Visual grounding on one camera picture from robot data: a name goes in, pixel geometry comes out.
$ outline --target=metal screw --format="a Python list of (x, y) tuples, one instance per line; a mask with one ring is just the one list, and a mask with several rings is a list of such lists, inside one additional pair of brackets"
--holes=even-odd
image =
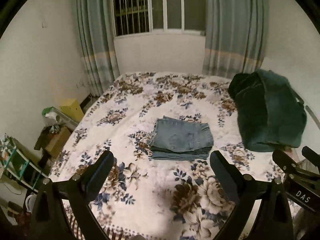
[(243, 178), (244, 178), (245, 180), (247, 180), (247, 181), (252, 180), (252, 176), (251, 176), (250, 174), (244, 174), (244, 175), (243, 175)]
[(42, 183), (45, 184), (45, 185), (47, 185), (49, 182), (50, 182), (50, 179), (48, 179), (48, 178), (45, 178), (45, 179), (42, 181)]
[(281, 184), (281, 179), (275, 178), (275, 183), (276, 183), (276, 184)]
[(75, 175), (72, 176), (72, 179), (73, 180), (78, 180), (78, 179), (80, 179), (80, 177), (81, 176), (79, 174), (75, 174)]

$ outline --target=floral bedspread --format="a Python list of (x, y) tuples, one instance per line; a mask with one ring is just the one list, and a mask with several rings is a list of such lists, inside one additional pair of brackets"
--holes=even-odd
[[(213, 239), (234, 204), (226, 200), (209, 162), (153, 160), (146, 142), (156, 119), (164, 115), (207, 122), (212, 150), (220, 150), (241, 173), (265, 181), (282, 176), (271, 153), (244, 149), (229, 82), (181, 73), (120, 76), (86, 112), (50, 178), (62, 181), (81, 174), (109, 149), (114, 166), (90, 207), (110, 238)], [(68, 201), (64, 205), (76, 237), (83, 239)]]

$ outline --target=green curtain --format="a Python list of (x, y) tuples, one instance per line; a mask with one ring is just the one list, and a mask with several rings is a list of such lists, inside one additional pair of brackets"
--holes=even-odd
[(119, 76), (110, 0), (72, 0), (91, 93), (100, 96)]
[(207, 0), (203, 73), (233, 78), (259, 69), (265, 55), (268, 0)]

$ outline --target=stack of folded jeans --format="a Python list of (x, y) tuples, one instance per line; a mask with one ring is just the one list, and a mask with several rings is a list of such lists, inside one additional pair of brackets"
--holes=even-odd
[(158, 119), (148, 144), (156, 160), (206, 159), (213, 146), (208, 123), (187, 122), (164, 116)]

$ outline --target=white window frame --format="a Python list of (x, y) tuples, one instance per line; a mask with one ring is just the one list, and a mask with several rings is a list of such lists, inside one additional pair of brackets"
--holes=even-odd
[(133, 33), (116, 36), (116, 21), (114, 13), (114, 0), (110, 0), (111, 3), (111, 13), (112, 13), (112, 25), (113, 25), (113, 34), (115, 39), (121, 39), (131, 36), (139, 35), (151, 35), (151, 34), (187, 34), (187, 35), (198, 35), (200, 36), (202, 31), (196, 30), (185, 30), (184, 24), (184, 0), (181, 0), (181, 29), (168, 29), (168, 19), (167, 19), (167, 0), (162, 0), (163, 4), (163, 29), (154, 29), (153, 28), (153, 18), (152, 18), (152, 0), (148, 0), (148, 18), (149, 18), (149, 32), (144, 33)]

